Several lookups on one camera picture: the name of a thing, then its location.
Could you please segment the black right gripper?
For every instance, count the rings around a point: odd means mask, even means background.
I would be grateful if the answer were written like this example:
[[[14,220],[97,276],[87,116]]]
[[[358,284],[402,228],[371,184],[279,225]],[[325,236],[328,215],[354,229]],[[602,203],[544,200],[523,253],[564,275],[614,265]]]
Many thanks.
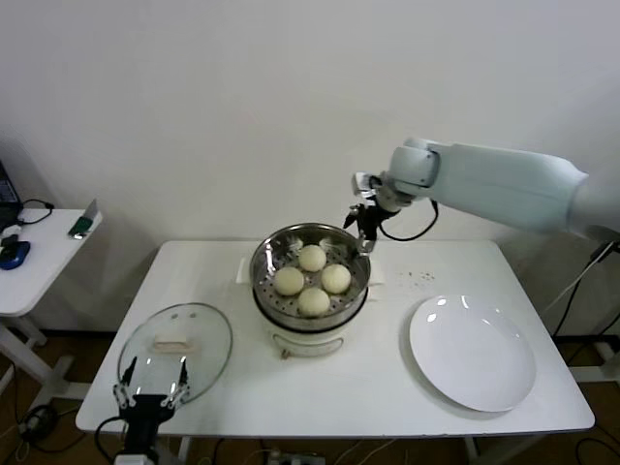
[[[401,211],[397,204],[388,202],[383,204],[377,196],[363,199],[359,205],[351,205],[345,217],[343,229],[347,229],[357,222],[360,228],[379,228],[386,220],[396,216]],[[358,231],[356,240],[357,253],[360,256],[369,256],[376,241],[368,239],[363,230]]]

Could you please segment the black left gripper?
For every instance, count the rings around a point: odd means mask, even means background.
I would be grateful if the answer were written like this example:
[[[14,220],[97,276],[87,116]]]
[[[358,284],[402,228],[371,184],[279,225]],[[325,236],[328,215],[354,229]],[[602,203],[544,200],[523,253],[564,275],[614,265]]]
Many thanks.
[[[128,394],[137,358],[134,356],[123,372],[112,392],[119,409],[120,417],[127,423],[124,450],[151,450],[156,442],[159,426],[173,416],[173,407],[185,402],[189,394],[186,356],[180,360],[180,371],[175,388],[170,396],[165,394],[138,394],[130,404]]]

